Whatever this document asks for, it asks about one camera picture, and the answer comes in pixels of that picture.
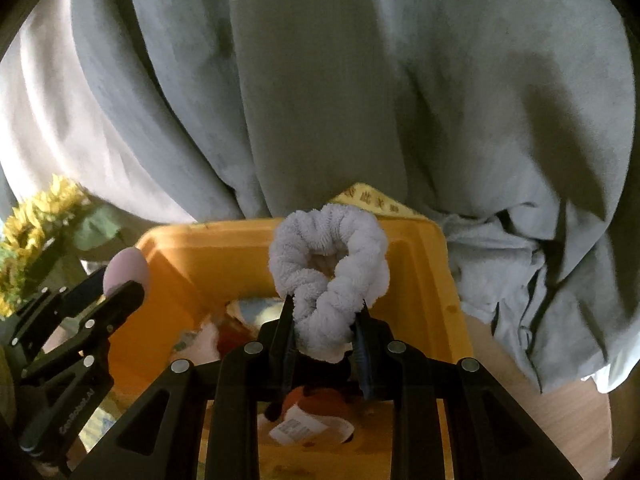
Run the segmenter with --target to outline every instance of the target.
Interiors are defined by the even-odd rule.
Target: white fabric
[[[269,248],[269,269],[280,297],[294,297],[301,352],[321,361],[341,361],[356,313],[364,303],[371,307],[388,289],[387,246],[375,216],[353,206],[328,204],[320,211],[296,211],[278,226]],[[316,254],[345,253],[332,280],[310,268]]]
[[[601,394],[608,394],[626,381],[638,361],[640,361],[640,334],[631,338],[622,351],[613,358],[611,364],[585,377],[583,381],[592,378],[598,391]]]
[[[82,73],[71,0],[41,0],[0,62],[0,164],[18,200],[63,174],[142,218],[192,222],[149,177]]]

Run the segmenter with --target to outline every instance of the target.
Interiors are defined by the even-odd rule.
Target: metal screw
[[[471,357],[462,359],[462,369],[465,372],[477,372],[480,369],[480,363]]]
[[[244,351],[249,355],[259,354],[260,352],[262,352],[263,348],[264,346],[262,346],[262,343],[258,341],[251,341],[250,343],[244,345]]]
[[[186,372],[189,369],[189,362],[187,359],[178,359],[171,363],[171,371],[174,374],[181,374],[182,372]]]
[[[406,350],[406,345],[402,341],[392,341],[386,346],[392,354],[401,354]]]

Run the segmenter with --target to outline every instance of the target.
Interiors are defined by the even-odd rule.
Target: wooden floor
[[[467,317],[476,358],[536,421],[585,480],[609,472],[612,449],[609,397],[593,381],[576,381],[541,396],[494,341],[488,325]]]

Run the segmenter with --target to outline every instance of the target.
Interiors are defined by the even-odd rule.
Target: pink egg
[[[102,279],[104,295],[109,295],[119,286],[134,281],[142,285],[145,294],[149,292],[149,266],[139,248],[127,247],[116,254],[106,270]]]

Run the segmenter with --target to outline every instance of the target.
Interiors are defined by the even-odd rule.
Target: white scrunchie
[[[281,298],[294,297],[298,349],[316,360],[340,362],[351,342],[350,326],[364,303],[386,293],[388,241],[378,220],[354,206],[327,204],[296,211],[277,227],[269,270]],[[334,279],[310,268],[315,254],[337,255]]]

